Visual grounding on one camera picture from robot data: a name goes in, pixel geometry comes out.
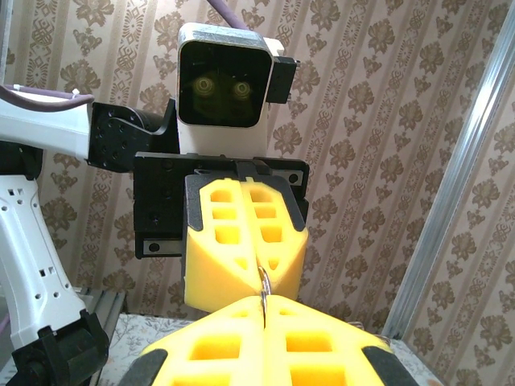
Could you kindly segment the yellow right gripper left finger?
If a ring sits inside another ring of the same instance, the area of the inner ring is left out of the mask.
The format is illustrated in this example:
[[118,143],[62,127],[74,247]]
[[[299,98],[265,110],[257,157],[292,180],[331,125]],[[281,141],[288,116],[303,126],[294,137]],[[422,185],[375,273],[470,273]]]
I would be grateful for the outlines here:
[[263,385],[261,299],[243,298],[147,346],[125,385]]

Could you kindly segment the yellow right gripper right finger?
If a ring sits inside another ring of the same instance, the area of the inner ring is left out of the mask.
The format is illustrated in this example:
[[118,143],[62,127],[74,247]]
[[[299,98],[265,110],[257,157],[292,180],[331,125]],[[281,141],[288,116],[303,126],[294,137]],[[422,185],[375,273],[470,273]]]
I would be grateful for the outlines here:
[[416,385],[377,336],[282,296],[267,298],[265,385]]

